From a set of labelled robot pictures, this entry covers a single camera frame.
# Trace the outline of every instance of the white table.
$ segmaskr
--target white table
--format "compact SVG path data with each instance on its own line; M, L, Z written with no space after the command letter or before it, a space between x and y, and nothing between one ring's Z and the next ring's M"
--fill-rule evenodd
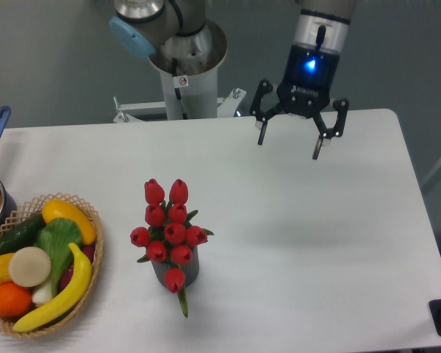
M398 119L353 111L312 150L312 121L275 117L8 129L0 178L17 203L63 191L99 212L105 253L83 313L0 352L364 352L441 346L428 302L441 259ZM200 246L190 317L129 241L143 183L190 188Z

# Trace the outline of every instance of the blue light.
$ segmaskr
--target blue light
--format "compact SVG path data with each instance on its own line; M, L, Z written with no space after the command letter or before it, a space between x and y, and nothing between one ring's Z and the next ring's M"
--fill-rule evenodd
M316 67L315 67L315 59L312 59L308 62L306 62L305 66L306 70L308 70L308 72L314 72Z

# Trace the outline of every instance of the orange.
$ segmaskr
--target orange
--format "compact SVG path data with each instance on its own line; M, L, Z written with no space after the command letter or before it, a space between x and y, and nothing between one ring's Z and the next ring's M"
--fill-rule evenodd
M27 288L14 282L0 285L0 317L12 318L23 315L31 306L32 294Z

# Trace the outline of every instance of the banana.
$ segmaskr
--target banana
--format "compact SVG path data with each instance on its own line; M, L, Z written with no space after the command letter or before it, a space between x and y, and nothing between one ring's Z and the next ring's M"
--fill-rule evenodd
M41 327L69 311L85 294L90 284L91 263L75 243L68 244L73 253L73 275L62 292L51 301L34 309L16 321L13 330L29 332Z

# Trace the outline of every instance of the wicker basket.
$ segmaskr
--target wicker basket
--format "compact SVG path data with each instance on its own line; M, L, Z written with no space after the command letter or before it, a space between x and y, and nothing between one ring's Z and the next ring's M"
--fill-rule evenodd
M46 327L41 327L31 332L18 333L13 331L12 327L15 321L8 321L0 318L0 332L5 335L14 338L36 338L40 336L47 335L51 332L55 332L60 327L67 324L76 314L82 309L83 305L87 301L90 292L95 285L96 277L98 276L98 271L101 265L101 258L103 256L103 227L101 225L101 220L93 207L85 200L79 198L78 196L71 196L69 194L58 193L57 195L47 195L34 198L30 202L25 202L24 206L20 206L16 211L13 211L9 218L6 219L5 224L0 227L0 236L6 232L8 229L13 228L16 224L24 221L25 219L39 213L44 204L52 199L62 199L72 204L75 204L92 222L96 231L96 246L95 246L95 258L93 261L93 272L88 285L87 291L80 301L68 312L68 314L58 321L57 323L49 324Z

